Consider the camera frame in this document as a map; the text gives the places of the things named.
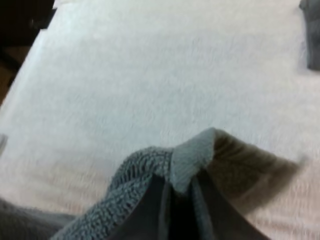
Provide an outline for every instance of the white fabric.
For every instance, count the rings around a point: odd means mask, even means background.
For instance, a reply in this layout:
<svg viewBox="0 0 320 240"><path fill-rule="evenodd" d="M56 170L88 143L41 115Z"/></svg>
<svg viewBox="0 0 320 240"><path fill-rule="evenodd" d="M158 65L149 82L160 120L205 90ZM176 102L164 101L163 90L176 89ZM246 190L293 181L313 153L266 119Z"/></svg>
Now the white fabric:
<svg viewBox="0 0 320 240"><path fill-rule="evenodd" d="M309 167L251 220L320 238L320 78L291 0L91 0L59 6L0 111L0 195L79 213L134 150L207 127Z"/></svg>

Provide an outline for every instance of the dark fabric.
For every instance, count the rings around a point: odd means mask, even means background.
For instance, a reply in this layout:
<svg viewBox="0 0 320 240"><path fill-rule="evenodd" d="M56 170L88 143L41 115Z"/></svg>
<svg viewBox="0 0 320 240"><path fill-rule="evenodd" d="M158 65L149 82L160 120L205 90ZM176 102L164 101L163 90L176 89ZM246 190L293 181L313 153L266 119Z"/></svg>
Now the dark fabric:
<svg viewBox="0 0 320 240"><path fill-rule="evenodd" d="M307 67L320 70L320 0L302 0L306 23Z"/></svg>

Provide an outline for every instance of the dark floor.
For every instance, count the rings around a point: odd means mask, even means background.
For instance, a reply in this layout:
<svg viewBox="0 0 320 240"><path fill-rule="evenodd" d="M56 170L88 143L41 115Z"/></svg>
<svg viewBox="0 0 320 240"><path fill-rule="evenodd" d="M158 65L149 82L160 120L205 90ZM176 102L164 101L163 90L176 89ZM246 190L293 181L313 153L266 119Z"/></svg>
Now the dark floor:
<svg viewBox="0 0 320 240"><path fill-rule="evenodd" d="M5 52L19 63L22 63L25 60L29 49L29 46L7 47L5 48ZM5 65L0 61L0 104L5 99L11 83L15 79L15 76L16 73L6 68Z"/></svg>

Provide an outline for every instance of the terry cloth texture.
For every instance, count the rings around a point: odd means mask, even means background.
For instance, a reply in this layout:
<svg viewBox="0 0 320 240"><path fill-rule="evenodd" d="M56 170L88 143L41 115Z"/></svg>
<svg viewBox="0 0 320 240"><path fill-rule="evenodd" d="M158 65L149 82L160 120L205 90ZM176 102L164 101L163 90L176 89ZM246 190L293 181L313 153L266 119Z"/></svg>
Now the terry cloth texture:
<svg viewBox="0 0 320 240"><path fill-rule="evenodd" d="M221 174L215 172L219 165L224 166L220 168L224 170ZM281 171L288 180L297 172L298 166L222 130L210 128L174 148L149 147L131 154L113 176L105 197L82 216L23 209L2 200L0 239L105 240L132 212L152 175L164 177L177 193L183 195L201 169L211 173L231 200L247 201L253 199L255 186L268 182L267 176ZM241 172L247 176L244 181L237 180L242 176ZM282 183L281 187L287 182L277 179L277 183Z"/></svg>

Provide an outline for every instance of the gray cloth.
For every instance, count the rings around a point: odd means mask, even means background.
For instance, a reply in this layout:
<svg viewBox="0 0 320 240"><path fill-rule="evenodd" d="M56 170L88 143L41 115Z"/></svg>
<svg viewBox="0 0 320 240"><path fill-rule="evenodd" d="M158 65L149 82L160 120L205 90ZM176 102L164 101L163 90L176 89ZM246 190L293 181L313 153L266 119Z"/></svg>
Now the gray cloth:
<svg viewBox="0 0 320 240"><path fill-rule="evenodd" d="M312 70L320 70L320 0L302 0L306 23L307 66Z"/></svg>
<svg viewBox="0 0 320 240"><path fill-rule="evenodd" d="M246 169L248 178L245 181L249 184L242 182L223 190L228 196L230 192L234 193L234 189L242 188L238 197L257 185L265 173L284 165L295 169L293 163L246 144L222 130L210 128L174 148L149 147L131 154L113 176L105 197L82 216L24 209L1 200L0 239L105 240L132 212L152 175L163 177L177 193L184 195L192 177L199 170L207 169L223 189L228 181L216 174L219 163L234 166L228 168L230 171L222 168L225 170L222 175L227 179L238 177L239 171Z"/></svg>

